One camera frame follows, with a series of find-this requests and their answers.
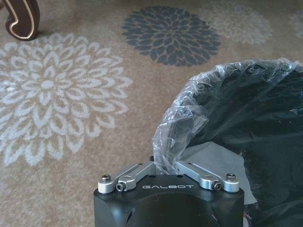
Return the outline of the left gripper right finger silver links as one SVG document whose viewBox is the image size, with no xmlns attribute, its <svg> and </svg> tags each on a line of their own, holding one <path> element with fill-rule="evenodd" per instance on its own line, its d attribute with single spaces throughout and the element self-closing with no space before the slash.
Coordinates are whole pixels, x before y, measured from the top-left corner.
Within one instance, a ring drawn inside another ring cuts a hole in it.
<svg viewBox="0 0 303 227">
<path fill-rule="evenodd" d="M 225 192 L 238 192 L 240 182 L 235 174 L 220 175 L 214 171 L 201 167 L 195 163 L 177 161 L 175 163 L 179 175 L 186 175 L 198 182 L 199 186 L 206 190 Z"/>
</svg>

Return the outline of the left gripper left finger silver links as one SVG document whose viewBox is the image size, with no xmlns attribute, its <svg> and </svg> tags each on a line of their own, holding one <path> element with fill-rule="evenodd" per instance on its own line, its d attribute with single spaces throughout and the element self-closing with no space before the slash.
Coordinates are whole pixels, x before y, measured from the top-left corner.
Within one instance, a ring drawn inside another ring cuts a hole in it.
<svg viewBox="0 0 303 227">
<path fill-rule="evenodd" d="M 154 157 L 150 156 L 145 163 L 129 165 L 116 173 L 102 175 L 98 182 L 99 193 L 126 192 L 136 187 L 137 183 L 147 175 L 155 175 Z"/>
</svg>

